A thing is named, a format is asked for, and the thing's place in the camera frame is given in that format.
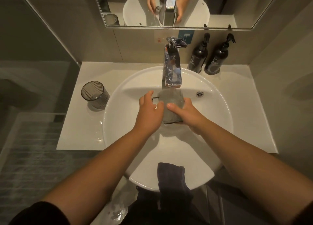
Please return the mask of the white round sink basin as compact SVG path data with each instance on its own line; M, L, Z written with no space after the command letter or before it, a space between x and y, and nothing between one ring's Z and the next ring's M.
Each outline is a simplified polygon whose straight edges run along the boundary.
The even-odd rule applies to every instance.
M151 67L122 81L111 94L103 116L103 140L109 147L129 132L139 111L139 98L150 90L157 97L162 90L162 66ZM229 107L218 89L200 74L182 69L181 91L206 118L233 133ZM182 124L162 125L146 142L125 172L134 184L159 191L158 163L185 168L186 185L192 190L214 177L222 166L201 136Z

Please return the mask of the chrome sink faucet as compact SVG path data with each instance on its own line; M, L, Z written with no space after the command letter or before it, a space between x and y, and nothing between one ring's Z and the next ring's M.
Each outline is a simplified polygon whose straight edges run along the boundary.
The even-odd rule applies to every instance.
M180 88L182 73L179 49L186 48L187 43L181 38L167 37L164 46L164 62L162 70L162 89Z

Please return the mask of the person's left forearm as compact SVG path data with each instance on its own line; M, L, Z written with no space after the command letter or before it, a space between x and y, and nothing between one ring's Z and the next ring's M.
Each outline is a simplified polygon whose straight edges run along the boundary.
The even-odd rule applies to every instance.
M59 208L70 225L89 225L109 201L123 174L154 132L135 126L63 180L43 201Z

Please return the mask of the wall mirror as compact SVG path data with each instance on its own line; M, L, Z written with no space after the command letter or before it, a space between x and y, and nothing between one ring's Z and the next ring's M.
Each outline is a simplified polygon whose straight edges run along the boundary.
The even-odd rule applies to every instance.
M273 1L97 0L97 3L106 27L252 29Z

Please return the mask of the person's right hand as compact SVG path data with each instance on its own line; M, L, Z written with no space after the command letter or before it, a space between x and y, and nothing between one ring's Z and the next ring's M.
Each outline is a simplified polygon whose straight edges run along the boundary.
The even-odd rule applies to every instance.
M183 99L183 113L175 114L182 118L183 123L186 124L192 132L201 135L202 127L207 122L207 118L196 109L190 98L184 97Z

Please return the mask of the person's black clothing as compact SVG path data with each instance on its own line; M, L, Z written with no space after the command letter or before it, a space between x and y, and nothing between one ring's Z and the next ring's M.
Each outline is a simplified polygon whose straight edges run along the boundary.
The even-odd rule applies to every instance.
M139 189L137 200L119 225L210 225L192 209L192 195L173 190L154 193ZM54 204L37 202L21 211L9 225L72 225Z

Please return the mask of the person's right forearm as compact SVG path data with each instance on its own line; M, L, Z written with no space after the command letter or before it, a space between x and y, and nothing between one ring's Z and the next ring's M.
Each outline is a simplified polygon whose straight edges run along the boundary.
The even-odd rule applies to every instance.
M204 118L194 128L243 193L281 225L313 225L313 181Z

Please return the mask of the glass shower partition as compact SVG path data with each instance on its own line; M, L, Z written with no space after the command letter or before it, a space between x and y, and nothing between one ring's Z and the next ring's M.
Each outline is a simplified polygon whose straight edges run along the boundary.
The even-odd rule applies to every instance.
M19 113L66 113L79 66L26 0L0 0L0 153Z

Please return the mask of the clear grey ribbed cup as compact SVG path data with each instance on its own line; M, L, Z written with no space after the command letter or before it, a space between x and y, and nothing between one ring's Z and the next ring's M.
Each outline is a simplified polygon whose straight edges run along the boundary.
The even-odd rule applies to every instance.
M174 88L163 89L158 94L158 100L164 102L164 112L163 112L163 119L162 119L162 123L164 125L183 122L180 116L178 116L177 114L175 114L174 112L170 111L167 108L167 104L169 103L173 103L179 108L183 108L184 99L183 99L183 93L180 89L174 89Z
M81 89L81 96L90 106L98 110L105 109L110 98L104 85L99 81L86 83Z

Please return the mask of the person's left hand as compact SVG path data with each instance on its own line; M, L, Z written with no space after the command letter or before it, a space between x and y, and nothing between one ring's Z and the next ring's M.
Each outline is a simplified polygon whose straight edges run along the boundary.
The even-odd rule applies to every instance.
M150 137L161 126L163 111L156 111L152 102L154 91L147 92L139 99L139 112L136 117L134 130Z

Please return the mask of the black pump bottle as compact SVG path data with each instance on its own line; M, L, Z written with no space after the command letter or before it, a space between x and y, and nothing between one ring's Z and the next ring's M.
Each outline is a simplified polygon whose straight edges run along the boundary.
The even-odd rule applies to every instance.
M203 40L193 49L187 69L196 73L200 73L202 66L208 56L207 46L210 34L205 33Z
M222 63L229 55L229 42L236 43L234 35L232 33L229 33L226 40L215 47L213 53L209 57L204 67L204 71L206 74L215 75L220 72Z

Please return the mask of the blue wall sticker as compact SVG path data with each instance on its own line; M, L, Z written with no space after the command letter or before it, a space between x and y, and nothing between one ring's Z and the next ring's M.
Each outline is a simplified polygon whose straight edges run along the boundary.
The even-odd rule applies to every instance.
M187 30L187 29L181 29L178 33L178 38L182 39L186 44L190 45L193 39L195 30Z

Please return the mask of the grey bath mat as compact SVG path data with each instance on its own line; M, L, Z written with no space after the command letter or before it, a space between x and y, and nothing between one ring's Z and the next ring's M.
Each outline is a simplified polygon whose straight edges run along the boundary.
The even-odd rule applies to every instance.
M0 167L0 225L82 167L98 151L57 150L62 122L24 121Z

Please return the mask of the dark grey towel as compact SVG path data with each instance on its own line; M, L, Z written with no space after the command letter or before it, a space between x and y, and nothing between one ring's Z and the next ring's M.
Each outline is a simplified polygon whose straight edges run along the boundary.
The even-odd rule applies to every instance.
M185 181L185 168L160 162L157 166L157 179L161 206L187 207L193 195Z

